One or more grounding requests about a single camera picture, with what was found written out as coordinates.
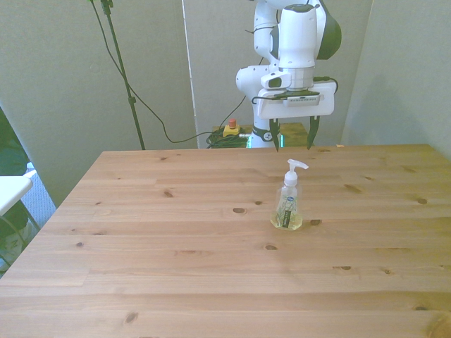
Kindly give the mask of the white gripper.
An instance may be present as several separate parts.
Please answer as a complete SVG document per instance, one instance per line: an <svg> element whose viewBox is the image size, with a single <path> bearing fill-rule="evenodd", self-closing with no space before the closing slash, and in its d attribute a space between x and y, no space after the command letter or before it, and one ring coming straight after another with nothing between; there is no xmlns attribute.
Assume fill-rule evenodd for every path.
<svg viewBox="0 0 451 338"><path fill-rule="evenodd" d="M289 94L284 89L262 89L256 96L256 112L269 120L269 131L276 151L279 151L280 124L278 118L310 117L307 148L314 144L322 115L330 115L335 108L335 82L315 82L311 94Z"/></svg>

